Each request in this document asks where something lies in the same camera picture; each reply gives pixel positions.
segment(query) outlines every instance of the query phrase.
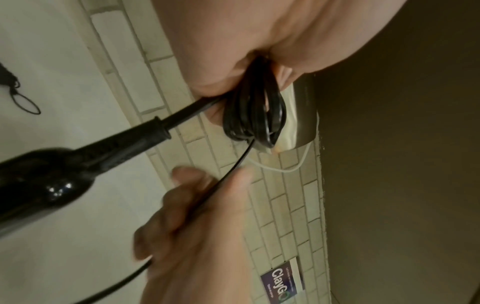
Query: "blurry hand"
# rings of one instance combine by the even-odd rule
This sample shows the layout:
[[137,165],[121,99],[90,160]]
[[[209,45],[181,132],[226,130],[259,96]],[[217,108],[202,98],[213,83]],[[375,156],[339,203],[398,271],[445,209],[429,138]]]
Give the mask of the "blurry hand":
[[191,222],[185,221],[188,210],[217,180],[191,167],[174,169],[172,179],[178,187],[134,235],[135,257],[153,258],[141,303],[249,303],[242,232],[251,174],[234,172]]
[[[280,89],[361,48],[406,0],[152,0],[197,96],[233,89],[252,60],[273,61]],[[221,104],[206,112],[221,124]]]

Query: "purple sign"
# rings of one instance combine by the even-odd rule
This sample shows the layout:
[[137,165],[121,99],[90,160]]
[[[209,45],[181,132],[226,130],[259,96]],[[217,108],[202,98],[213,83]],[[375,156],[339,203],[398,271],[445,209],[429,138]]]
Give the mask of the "purple sign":
[[294,297],[304,288],[299,258],[296,256],[261,276],[270,304]]

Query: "tiled wall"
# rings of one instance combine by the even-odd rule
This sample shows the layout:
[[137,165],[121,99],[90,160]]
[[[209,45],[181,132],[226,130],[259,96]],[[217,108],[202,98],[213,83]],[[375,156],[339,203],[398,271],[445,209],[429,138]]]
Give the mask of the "tiled wall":
[[[132,126],[164,118],[193,101],[150,0],[66,0],[79,33]],[[224,175],[246,148],[233,143],[204,115],[171,132],[172,139],[147,152],[167,189],[169,172],[190,164]],[[305,147],[279,156],[250,158],[274,168],[298,164]],[[268,303],[259,275],[296,255],[306,292],[288,303],[330,303],[326,228],[318,138],[300,170],[255,168],[246,210],[245,249],[252,274],[251,300]]]

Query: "white cord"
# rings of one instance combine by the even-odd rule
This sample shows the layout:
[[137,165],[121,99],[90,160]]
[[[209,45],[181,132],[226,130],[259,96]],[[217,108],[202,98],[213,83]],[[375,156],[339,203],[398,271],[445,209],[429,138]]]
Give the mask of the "white cord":
[[309,142],[307,145],[306,145],[306,148],[305,148],[305,152],[303,153],[303,156],[301,157],[301,160],[300,162],[298,163],[297,166],[293,167],[293,168],[290,168],[290,169],[277,169],[277,168],[272,168],[272,167],[268,167],[268,166],[265,166],[263,164],[260,164],[259,162],[256,162],[254,161],[253,159],[251,158],[247,158],[247,160],[249,162],[251,162],[252,164],[260,167],[260,168],[263,168],[263,169],[266,169],[266,170],[271,170],[271,171],[275,171],[275,172],[282,172],[282,173],[290,173],[290,172],[294,172],[294,171],[297,171],[304,163],[306,157],[307,157],[307,153],[310,149],[310,146],[312,145],[312,142]]

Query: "dark wall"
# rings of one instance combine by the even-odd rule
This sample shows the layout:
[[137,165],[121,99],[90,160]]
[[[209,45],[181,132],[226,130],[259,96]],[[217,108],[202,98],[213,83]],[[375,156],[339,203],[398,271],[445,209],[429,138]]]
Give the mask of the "dark wall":
[[480,283],[480,1],[410,0],[315,83],[340,304],[467,304]]

